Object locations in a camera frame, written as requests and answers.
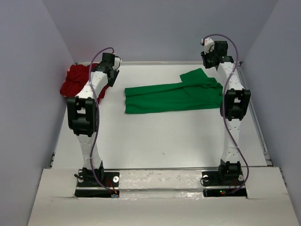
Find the green t-shirt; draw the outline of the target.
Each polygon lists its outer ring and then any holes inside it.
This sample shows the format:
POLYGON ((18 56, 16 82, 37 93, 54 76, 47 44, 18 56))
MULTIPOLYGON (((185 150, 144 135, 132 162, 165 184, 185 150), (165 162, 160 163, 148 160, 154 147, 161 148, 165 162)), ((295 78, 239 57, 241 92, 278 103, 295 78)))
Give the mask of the green t-shirt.
POLYGON ((199 68, 181 82, 125 89, 125 113, 147 114, 219 108, 223 86, 199 68))

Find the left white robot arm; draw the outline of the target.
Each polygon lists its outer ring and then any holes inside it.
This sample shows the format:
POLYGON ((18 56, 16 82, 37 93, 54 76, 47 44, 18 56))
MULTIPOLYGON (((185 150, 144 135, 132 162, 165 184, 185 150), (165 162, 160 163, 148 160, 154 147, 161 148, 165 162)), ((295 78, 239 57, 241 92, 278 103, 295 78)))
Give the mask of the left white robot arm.
POLYGON ((98 98, 112 87, 119 73, 115 62, 121 59, 114 52, 102 53, 100 63, 88 70, 88 81, 74 97, 67 98, 68 126, 76 135, 83 157, 83 167, 75 175, 83 185, 99 186, 105 179, 103 161, 99 156, 96 138, 99 130, 98 98))

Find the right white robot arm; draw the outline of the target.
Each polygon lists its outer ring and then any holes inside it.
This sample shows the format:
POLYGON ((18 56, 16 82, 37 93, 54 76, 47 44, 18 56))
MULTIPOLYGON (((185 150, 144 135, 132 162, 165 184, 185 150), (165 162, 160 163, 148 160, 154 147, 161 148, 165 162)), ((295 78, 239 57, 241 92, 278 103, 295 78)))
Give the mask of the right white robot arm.
POLYGON ((206 38, 201 41, 204 51, 201 52, 206 69, 215 68, 224 80, 220 114, 223 118, 224 148, 216 171, 202 172, 203 186, 231 186, 240 184, 241 155, 238 150, 238 139, 241 121, 245 117, 251 97, 251 91, 245 89, 240 82, 237 66, 232 57, 228 56, 228 43, 206 38))

